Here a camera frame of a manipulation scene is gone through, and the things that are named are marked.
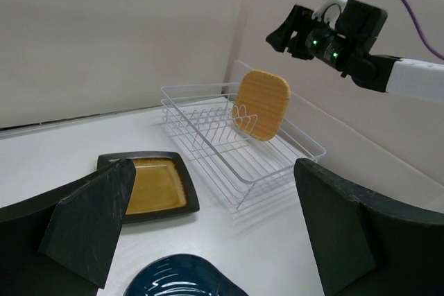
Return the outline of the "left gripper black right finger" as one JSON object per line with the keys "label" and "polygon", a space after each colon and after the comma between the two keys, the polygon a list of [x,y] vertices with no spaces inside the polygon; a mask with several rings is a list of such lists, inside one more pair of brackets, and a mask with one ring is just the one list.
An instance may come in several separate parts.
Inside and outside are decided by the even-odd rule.
{"label": "left gripper black right finger", "polygon": [[394,200],[307,158],[293,169],[325,295],[442,295],[443,214]]}

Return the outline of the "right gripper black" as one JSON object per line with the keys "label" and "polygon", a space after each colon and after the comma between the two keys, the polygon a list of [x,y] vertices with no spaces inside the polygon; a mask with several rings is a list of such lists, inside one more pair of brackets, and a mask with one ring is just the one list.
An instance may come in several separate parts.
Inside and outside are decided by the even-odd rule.
{"label": "right gripper black", "polygon": [[291,15],[266,37],[266,42],[278,53],[287,49],[293,58],[317,58],[330,67],[343,67],[343,38],[325,22],[312,19],[312,13],[308,8],[294,6]]}

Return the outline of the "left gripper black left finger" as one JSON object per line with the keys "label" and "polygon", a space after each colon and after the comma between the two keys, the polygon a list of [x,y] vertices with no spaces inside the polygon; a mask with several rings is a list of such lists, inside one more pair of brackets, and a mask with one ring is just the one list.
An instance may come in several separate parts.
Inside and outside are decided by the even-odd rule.
{"label": "left gripper black left finger", "polygon": [[135,173],[121,159],[1,208],[1,294],[96,295],[104,288]]}

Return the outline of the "woven bamboo square plate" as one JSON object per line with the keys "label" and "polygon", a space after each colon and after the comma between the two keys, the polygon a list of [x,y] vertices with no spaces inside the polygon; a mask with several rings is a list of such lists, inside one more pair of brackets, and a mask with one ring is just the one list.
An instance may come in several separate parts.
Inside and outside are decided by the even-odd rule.
{"label": "woven bamboo square plate", "polygon": [[288,82],[260,70],[242,79],[232,108],[232,120],[242,132],[259,141],[271,140],[280,129],[291,98]]}

